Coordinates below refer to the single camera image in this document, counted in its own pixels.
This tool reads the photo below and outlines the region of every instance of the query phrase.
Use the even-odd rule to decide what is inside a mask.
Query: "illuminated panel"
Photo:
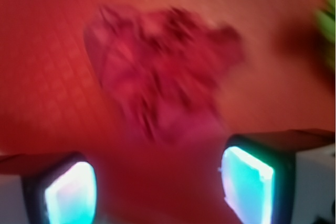
[[[271,223],[274,169],[232,146],[222,158],[225,201],[243,223]]]
[[[45,201],[50,224],[92,223],[97,201],[92,166],[75,163],[45,190]]]

